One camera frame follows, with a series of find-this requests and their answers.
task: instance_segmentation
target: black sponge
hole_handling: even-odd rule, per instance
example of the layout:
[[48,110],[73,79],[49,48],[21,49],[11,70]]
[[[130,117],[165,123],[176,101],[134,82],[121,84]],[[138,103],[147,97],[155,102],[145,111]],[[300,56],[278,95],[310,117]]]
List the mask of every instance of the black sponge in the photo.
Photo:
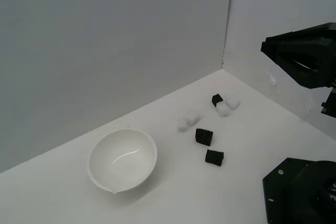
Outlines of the black sponge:
[[222,102],[223,98],[219,94],[216,94],[212,97],[211,101],[214,106],[217,106],[217,103]]
[[205,156],[205,162],[221,166],[224,159],[224,152],[208,150]]
[[214,133],[212,131],[207,131],[204,129],[196,129],[196,135],[195,135],[196,142],[210,146],[213,135]]

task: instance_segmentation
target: white cube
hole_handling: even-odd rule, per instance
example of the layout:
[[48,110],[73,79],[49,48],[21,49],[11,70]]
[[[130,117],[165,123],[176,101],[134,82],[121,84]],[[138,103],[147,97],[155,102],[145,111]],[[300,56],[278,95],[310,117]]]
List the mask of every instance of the white cube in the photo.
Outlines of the white cube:
[[225,103],[229,106],[230,109],[235,110],[238,108],[240,101],[235,97],[227,97]]
[[216,105],[216,111],[220,117],[226,117],[231,115],[232,110],[225,104],[225,102],[219,102]]
[[196,110],[188,110],[185,113],[184,118],[186,119],[187,124],[191,127],[201,119],[201,115]]
[[177,120],[177,130],[186,131],[189,128],[187,120],[185,118],[180,118]]

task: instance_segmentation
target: white backdrop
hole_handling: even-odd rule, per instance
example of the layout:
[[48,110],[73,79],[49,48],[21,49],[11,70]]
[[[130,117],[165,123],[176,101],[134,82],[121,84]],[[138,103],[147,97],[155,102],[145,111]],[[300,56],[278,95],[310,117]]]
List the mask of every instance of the white backdrop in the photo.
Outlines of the white backdrop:
[[[336,119],[321,114],[330,89],[308,90],[260,52],[266,37],[336,22],[336,0],[231,0],[224,69],[336,139]],[[271,79],[277,82],[273,88]]]
[[221,68],[229,0],[0,0],[0,172]]

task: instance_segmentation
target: ceramic bowl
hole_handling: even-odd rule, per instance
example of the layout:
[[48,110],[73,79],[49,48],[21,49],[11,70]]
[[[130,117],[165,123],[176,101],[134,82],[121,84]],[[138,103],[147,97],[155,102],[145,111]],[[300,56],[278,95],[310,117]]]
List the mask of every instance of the ceramic bowl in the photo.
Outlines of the ceramic bowl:
[[101,139],[88,159],[88,173],[93,183],[114,194],[143,183],[152,173],[157,149],[145,132],[123,129]]

